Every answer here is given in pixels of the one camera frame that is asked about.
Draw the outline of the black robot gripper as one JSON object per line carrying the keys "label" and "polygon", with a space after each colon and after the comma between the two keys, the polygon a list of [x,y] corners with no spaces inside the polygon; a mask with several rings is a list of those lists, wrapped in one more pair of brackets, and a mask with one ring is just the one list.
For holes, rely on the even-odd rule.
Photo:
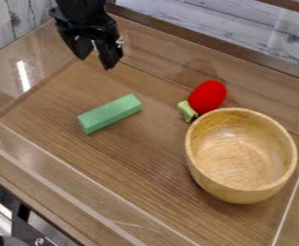
{"label": "black robot gripper", "polygon": [[116,21],[105,11],[107,0],[55,0],[49,15],[57,32],[75,56],[84,60],[93,50],[105,70],[113,69],[123,57],[123,39]]}

